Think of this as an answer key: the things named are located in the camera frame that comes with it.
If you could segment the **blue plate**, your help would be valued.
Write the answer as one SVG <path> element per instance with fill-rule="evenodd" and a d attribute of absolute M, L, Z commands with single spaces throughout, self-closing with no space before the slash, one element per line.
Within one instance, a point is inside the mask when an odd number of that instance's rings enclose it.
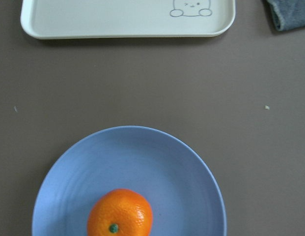
<path fill-rule="evenodd" d="M 117 188 L 143 195 L 153 236 L 224 236 L 219 186 L 203 160 L 156 129 L 120 126 L 70 147 L 46 175 L 32 218 L 34 236 L 84 236 L 96 201 Z"/>

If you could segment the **orange fruit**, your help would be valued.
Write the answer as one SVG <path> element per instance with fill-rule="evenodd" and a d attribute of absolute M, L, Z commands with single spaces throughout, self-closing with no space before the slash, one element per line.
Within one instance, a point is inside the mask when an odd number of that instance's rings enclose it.
<path fill-rule="evenodd" d="M 153 224 L 150 203 L 129 189 L 115 189 L 101 197 L 90 211 L 88 236 L 148 236 Z"/>

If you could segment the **cream rabbit tray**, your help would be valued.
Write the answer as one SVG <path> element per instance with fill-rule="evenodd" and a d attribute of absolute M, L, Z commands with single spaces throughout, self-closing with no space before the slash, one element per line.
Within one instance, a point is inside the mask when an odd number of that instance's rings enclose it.
<path fill-rule="evenodd" d="M 212 37 L 235 15 L 233 0 L 25 0 L 20 21 L 37 39 Z"/>

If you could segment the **grey folded cloth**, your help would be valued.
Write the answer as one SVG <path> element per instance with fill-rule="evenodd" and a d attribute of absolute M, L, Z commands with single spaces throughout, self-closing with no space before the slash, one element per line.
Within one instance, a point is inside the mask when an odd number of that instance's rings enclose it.
<path fill-rule="evenodd" d="M 305 0 L 264 0 L 277 31 L 305 27 Z"/>

